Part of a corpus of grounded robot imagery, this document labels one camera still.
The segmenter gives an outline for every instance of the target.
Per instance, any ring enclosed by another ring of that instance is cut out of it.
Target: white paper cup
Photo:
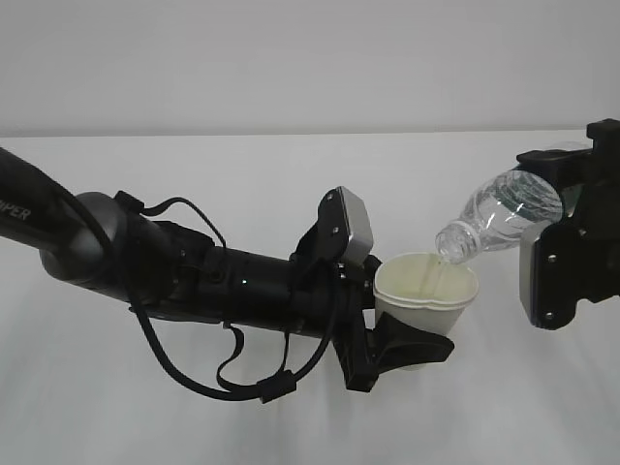
[[[401,255],[375,275],[375,321],[388,312],[405,325],[446,336],[478,289],[478,277],[464,264],[446,263],[435,254]]]

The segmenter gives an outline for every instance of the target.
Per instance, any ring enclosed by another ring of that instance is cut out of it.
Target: bottle neck
[[[460,220],[448,223],[437,234],[436,244],[439,254],[451,264],[462,264],[482,252],[479,235],[471,225]]]

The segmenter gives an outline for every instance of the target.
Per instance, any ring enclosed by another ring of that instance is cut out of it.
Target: white background
[[[3,0],[0,136],[581,128],[617,0]]]
[[[153,204],[184,195],[232,247],[285,258],[327,189],[366,201],[375,253],[433,247],[435,232],[516,153],[582,132],[213,138],[3,139],[74,192],[127,189]],[[182,208],[172,220],[203,230]],[[616,299],[580,305],[564,329],[533,328],[515,250],[472,263],[480,296],[449,360],[348,392],[330,348],[298,391],[268,405],[199,397],[170,380],[123,304],[58,283],[35,251],[0,242],[0,461],[21,464],[617,464]],[[233,338],[157,323],[178,366],[214,384]],[[270,374],[282,336],[248,329],[229,370]],[[317,341],[294,337],[291,367]]]

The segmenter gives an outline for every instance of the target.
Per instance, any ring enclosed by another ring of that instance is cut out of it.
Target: robotic arm
[[[168,221],[151,221],[169,206],[192,207],[219,238]],[[170,199],[153,208],[125,192],[74,197],[16,155],[0,149],[0,235],[39,249],[48,274],[129,303],[163,368],[181,385],[220,400],[267,402],[295,390],[331,341],[348,389],[370,391],[380,374],[405,365],[440,362],[453,344],[441,335],[404,325],[387,313],[374,329],[362,310],[374,307],[372,282],[381,264],[370,255],[373,236],[363,201],[344,187],[325,194],[316,223],[287,260],[227,247],[190,201]],[[150,319],[223,323],[236,340],[218,369],[223,389],[180,373],[164,352]],[[283,366],[255,385],[221,377],[240,353],[233,325],[320,337],[298,371]]]
[[[521,236],[521,301],[532,325],[545,329],[570,323],[583,298],[620,294],[620,121],[592,123],[587,136],[591,149],[517,157],[518,168],[546,180],[565,205],[561,221]]]

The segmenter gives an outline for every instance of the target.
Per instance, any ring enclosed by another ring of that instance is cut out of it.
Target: plastic bottle
[[[560,196],[546,181],[528,171],[506,171],[479,187],[458,219],[437,234],[437,251],[461,264],[483,251],[515,247],[528,227],[562,215]]]

